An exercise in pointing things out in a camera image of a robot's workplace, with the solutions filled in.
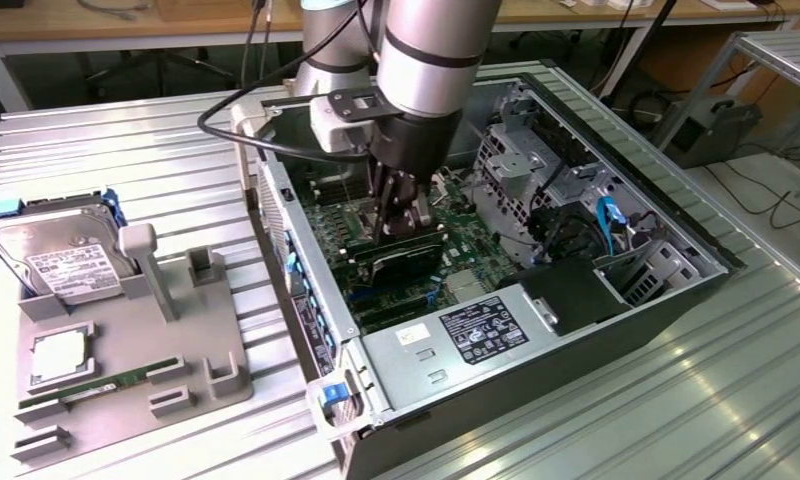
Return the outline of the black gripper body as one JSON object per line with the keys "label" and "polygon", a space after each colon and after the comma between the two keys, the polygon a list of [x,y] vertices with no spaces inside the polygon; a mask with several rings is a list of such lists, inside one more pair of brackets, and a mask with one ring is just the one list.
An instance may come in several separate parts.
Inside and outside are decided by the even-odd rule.
{"label": "black gripper body", "polygon": [[463,119],[463,110],[427,118],[404,113],[375,120],[369,152],[371,178],[388,171],[429,180],[443,166]]}

